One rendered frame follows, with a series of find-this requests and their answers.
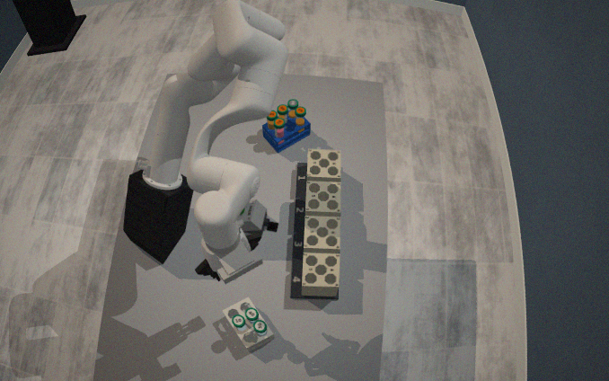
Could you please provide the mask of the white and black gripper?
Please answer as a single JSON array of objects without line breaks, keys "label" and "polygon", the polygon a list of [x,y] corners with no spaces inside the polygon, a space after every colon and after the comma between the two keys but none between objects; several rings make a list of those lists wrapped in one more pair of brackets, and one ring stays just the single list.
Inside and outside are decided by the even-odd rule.
[{"label": "white and black gripper", "polygon": [[[240,233],[240,236],[241,236],[240,239],[242,240],[242,242],[245,245],[248,252],[253,251],[258,246],[258,244],[259,244],[258,242],[261,239],[260,233],[255,233],[255,234],[245,236],[242,229],[241,229],[241,231],[242,232]],[[217,270],[222,268],[223,265],[221,264],[220,260],[218,260],[216,254],[207,248],[203,238],[201,240],[201,249],[202,249],[205,260],[195,269],[195,271],[197,272],[198,275],[202,275],[202,274],[204,276],[210,275],[213,279],[216,278],[218,281],[220,281],[220,278],[217,274],[218,273]]]}]

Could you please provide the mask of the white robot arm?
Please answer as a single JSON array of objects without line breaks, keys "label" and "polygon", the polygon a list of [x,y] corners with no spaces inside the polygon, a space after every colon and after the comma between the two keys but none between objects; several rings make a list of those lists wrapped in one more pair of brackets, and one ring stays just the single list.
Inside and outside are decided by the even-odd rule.
[{"label": "white robot arm", "polygon": [[217,271],[227,284],[263,263],[256,249],[248,252],[244,246],[244,222],[236,220],[257,193],[260,172],[252,165],[209,155],[210,148],[227,128],[270,115],[288,51],[280,41],[284,24],[241,0],[223,2],[214,14],[213,28],[214,34],[191,58],[188,73],[165,81],[151,157],[137,159],[136,165],[150,186],[179,188],[189,107],[212,101],[238,76],[230,102],[197,135],[187,170],[188,185],[202,193],[194,216],[207,248],[223,265]]}]

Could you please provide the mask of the clear tube with green cap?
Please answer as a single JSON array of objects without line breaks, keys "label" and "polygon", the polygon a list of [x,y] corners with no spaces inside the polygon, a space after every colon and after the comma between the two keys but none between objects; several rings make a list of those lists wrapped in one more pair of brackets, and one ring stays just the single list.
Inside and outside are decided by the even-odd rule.
[{"label": "clear tube with green cap", "polygon": [[259,319],[259,313],[258,313],[258,311],[255,308],[252,308],[252,307],[246,309],[245,316],[246,316],[246,318],[249,320],[249,322],[251,324],[254,324],[255,321],[260,320]]},{"label": "clear tube with green cap", "polygon": [[264,336],[267,334],[267,325],[262,320],[258,320],[256,322],[254,322],[253,328],[259,336]]},{"label": "clear tube with green cap", "polygon": [[242,315],[233,316],[232,323],[237,328],[237,330],[239,330],[239,331],[246,330],[247,325],[246,325],[245,319]]}]

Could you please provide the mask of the beige bucket adapter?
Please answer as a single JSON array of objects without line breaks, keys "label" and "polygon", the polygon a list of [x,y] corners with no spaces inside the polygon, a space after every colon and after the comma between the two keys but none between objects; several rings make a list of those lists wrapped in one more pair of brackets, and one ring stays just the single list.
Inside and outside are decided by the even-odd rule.
[{"label": "beige bucket adapter", "polygon": [[339,252],[340,217],[305,216],[304,253]]},{"label": "beige bucket adapter", "polygon": [[305,215],[339,217],[340,182],[306,181]]},{"label": "beige bucket adapter", "polygon": [[304,253],[302,296],[336,297],[339,281],[339,253]]},{"label": "beige bucket adapter", "polygon": [[340,150],[308,149],[307,181],[340,182]]}]

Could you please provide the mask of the blue tube rack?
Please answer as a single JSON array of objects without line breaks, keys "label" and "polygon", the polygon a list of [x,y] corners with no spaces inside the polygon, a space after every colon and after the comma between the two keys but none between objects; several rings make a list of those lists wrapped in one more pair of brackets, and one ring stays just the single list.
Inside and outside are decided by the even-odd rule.
[{"label": "blue tube rack", "polygon": [[[286,126],[288,126],[288,128],[286,128]],[[298,131],[301,130],[302,128],[304,128],[304,131],[299,133]],[[274,130],[269,129],[268,123],[265,123],[263,126],[263,136],[270,143],[270,145],[277,151],[277,153],[279,153],[279,152],[283,151],[284,149],[288,148],[289,146],[292,146],[294,143],[300,141],[301,139],[309,136],[310,129],[311,129],[311,123],[307,119],[305,119],[303,126],[297,126],[296,118],[294,118],[294,119],[289,118],[288,113],[287,113],[287,123],[285,123],[285,127],[284,127],[285,135],[282,138],[275,136],[275,129]],[[283,143],[278,144],[278,142],[282,141],[283,139],[285,139],[286,141],[284,140]]]}]

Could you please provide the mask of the clear plastic tube rack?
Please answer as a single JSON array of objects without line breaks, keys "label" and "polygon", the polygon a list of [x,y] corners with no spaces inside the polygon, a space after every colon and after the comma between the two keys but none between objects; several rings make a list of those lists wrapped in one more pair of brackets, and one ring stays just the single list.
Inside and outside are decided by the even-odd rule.
[{"label": "clear plastic tube rack", "polygon": [[[250,305],[250,306],[248,306],[248,305]],[[268,332],[264,336],[259,336],[254,331],[253,324],[249,323],[248,319],[245,316],[245,310],[250,307],[253,307],[256,309],[256,307],[254,306],[252,301],[248,297],[246,297],[244,300],[242,300],[232,306],[227,307],[226,310],[224,311],[225,317],[227,318],[229,323],[232,325],[232,327],[234,328],[234,330],[236,331],[236,333],[238,334],[239,338],[242,340],[243,344],[245,345],[245,347],[247,348],[248,351],[254,350],[254,349],[260,347],[261,345],[267,343],[268,341],[275,339],[274,334],[271,331],[271,329],[268,327],[268,325],[267,325]],[[237,330],[237,328],[233,325],[232,319],[231,319],[231,318],[233,318],[234,315],[242,315],[244,317],[245,322],[247,324],[246,330],[244,330],[244,331]],[[243,338],[243,336],[244,336],[244,338]]]}]

